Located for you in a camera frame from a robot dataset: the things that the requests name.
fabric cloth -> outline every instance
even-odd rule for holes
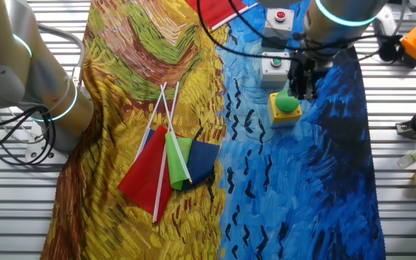
[[[292,7],[294,33],[309,2]],[[261,7],[245,14],[259,31],[263,17]],[[263,51],[238,19],[213,36],[237,51]],[[270,92],[257,86],[261,61],[217,50],[184,0],[92,0],[84,43],[95,114],[58,177],[42,259],[385,258],[353,49],[318,82],[318,99],[301,103],[295,127],[271,129]],[[175,132],[222,148],[214,174],[174,191],[153,225],[117,187],[160,85],[177,81]],[[172,100],[174,88],[165,92]],[[157,112],[152,127],[167,126],[164,109]]]

red cloth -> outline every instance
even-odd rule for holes
[[[125,193],[130,200],[151,215],[153,215],[157,196],[166,132],[167,129],[165,127],[158,126],[157,131],[152,135],[152,138],[142,150],[141,155],[118,185],[118,190]],[[157,222],[163,216],[166,205],[170,200],[171,192],[173,192],[173,189],[171,188],[170,171],[168,170],[167,161],[163,175]]]
[[[197,0],[186,0],[195,12]],[[246,7],[242,0],[233,0],[233,3],[238,11]],[[235,11],[230,6],[228,0],[200,0],[201,15],[206,24],[213,28],[215,25],[235,14]]]

white cable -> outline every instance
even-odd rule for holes
[[[395,36],[399,29],[401,29],[402,22],[404,21],[404,15],[405,15],[405,9],[407,8],[407,0],[402,0],[402,9],[401,9],[401,16],[399,17],[399,22],[397,23],[396,29],[393,33],[393,36]]]

white flag stick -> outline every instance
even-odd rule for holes
[[[173,106],[171,108],[171,114],[169,115],[169,119],[168,119],[170,121],[173,120],[174,108],[176,106],[176,101],[177,101],[177,97],[178,97],[178,90],[179,90],[179,82],[176,85],[176,92],[175,92],[174,98],[173,98]],[[160,176],[158,177],[157,196],[155,197],[155,205],[154,205],[154,208],[153,208],[152,223],[154,223],[154,224],[157,222],[158,208],[160,207],[160,197],[161,197],[161,194],[162,194],[162,184],[163,184],[163,175],[165,174],[165,165],[166,165],[166,144],[165,144],[165,148],[163,149],[162,163],[160,165]]]
[[[155,114],[157,113],[157,108],[160,105],[160,101],[162,100],[162,96],[163,96],[163,93],[160,93],[157,104],[155,104],[155,107],[154,107],[153,112],[152,112],[152,116],[150,117],[150,121],[147,124],[147,128],[145,129],[144,136],[142,137],[141,144],[139,145],[139,149],[137,150],[137,154],[136,154],[136,157],[134,158],[133,163],[136,162],[138,156],[140,156],[142,150],[144,149],[145,142],[147,141],[147,137],[149,136],[149,133],[150,133],[150,126],[152,125],[153,118],[155,117]]]
[[[166,97],[165,95],[163,95],[163,104],[165,104],[165,109],[166,109],[166,113],[169,115],[169,111],[168,111],[168,104],[166,103]],[[175,148],[176,148],[176,153],[178,154],[178,159],[182,164],[182,168],[184,170],[184,173],[188,179],[188,181],[192,184],[192,178],[189,174],[189,170],[187,169],[187,165],[186,162],[184,161],[184,157],[182,156],[182,152],[181,152],[181,148],[179,147],[178,144],[178,139],[176,138],[176,134],[174,133],[174,128],[173,128],[173,123],[171,123],[171,121],[168,122],[168,128],[171,129],[170,131],[170,135],[171,135],[171,139],[174,142]]]

metal grating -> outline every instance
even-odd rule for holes
[[[89,11],[88,0],[30,0],[38,21],[67,30],[82,38]],[[401,33],[416,25],[416,13],[404,22]],[[367,34],[372,34],[370,27]],[[42,34],[55,57],[71,72],[79,49],[72,43]],[[360,57],[377,50],[375,39],[356,44]],[[381,224],[389,260],[416,260],[416,188],[411,176],[416,164],[399,170],[396,159],[416,148],[416,141],[396,135],[394,124],[416,114],[416,69],[408,71],[397,65],[380,64],[371,58],[361,62],[368,119],[376,168]],[[3,116],[10,117],[8,110]],[[25,123],[29,129],[32,122]],[[27,139],[23,130],[19,138]],[[20,157],[25,145],[8,146]],[[57,177],[61,167],[44,172],[6,165],[0,161],[0,260],[39,259],[49,228]]]

